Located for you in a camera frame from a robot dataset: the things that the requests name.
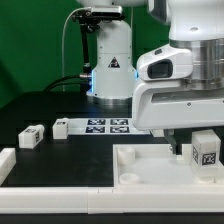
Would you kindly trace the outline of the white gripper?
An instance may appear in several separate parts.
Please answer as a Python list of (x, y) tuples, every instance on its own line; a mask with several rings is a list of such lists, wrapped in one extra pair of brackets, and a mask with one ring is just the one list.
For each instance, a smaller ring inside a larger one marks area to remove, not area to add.
[(187, 90), (177, 81), (137, 81), (132, 101), (132, 121), (139, 130), (151, 130), (167, 142), (173, 154), (177, 142), (173, 129), (224, 125), (224, 89)]

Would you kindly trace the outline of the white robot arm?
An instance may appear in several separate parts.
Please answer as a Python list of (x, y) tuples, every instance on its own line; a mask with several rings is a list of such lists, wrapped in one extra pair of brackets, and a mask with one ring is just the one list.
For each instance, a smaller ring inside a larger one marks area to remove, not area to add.
[(87, 96), (141, 131), (224, 125), (224, 0), (77, 0), (97, 33)]

